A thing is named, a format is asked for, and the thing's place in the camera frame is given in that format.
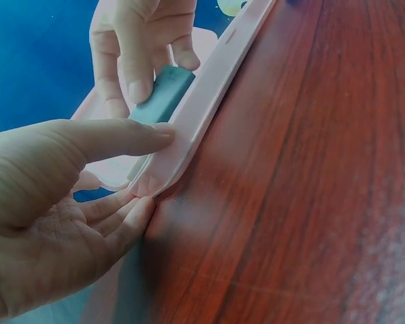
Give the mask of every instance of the left hand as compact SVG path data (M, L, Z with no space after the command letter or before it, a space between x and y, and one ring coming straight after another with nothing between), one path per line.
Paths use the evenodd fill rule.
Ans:
M129 119L49 121L0 133L0 317L63 298L100 278L145 230L151 198L127 190L78 203L99 186L87 163L146 155L173 140L167 126Z

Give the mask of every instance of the yellow object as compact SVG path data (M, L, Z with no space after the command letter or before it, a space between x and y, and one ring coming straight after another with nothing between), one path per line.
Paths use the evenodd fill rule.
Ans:
M236 17L245 2L245 0L217 0L217 5L225 15Z

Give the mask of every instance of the right hand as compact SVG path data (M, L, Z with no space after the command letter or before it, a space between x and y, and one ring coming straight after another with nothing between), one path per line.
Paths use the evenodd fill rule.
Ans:
M95 85L111 117L128 117L131 102L146 101L153 91L153 70L174 61L188 70L200 61L192 46L196 0L99 0L90 26ZM122 93L117 58L126 79Z

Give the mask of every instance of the pink plastic lid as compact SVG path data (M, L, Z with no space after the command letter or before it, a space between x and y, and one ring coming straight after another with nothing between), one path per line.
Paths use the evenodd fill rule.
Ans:
M169 120L176 129L174 143L146 157L120 156L88 164L86 170L98 177L102 187L112 191L129 187L136 196L156 196L179 180L274 3L248 2L219 39L210 30L194 28L192 40L201 65ZM124 90L120 68L119 79ZM92 89L72 119L105 119L103 105Z

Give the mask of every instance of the fingernail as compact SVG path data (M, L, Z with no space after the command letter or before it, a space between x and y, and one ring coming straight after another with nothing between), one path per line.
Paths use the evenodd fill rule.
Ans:
M162 135L174 136L176 130L174 127L169 123L158 123L151 125L157 132L161 133Z
M142 80L132 82L128 86L128 94L135 103L146 101L150 96L150 85Z
M177 64L182 68L194 71L200 67L201 61L195 52L191 50L180 53Z

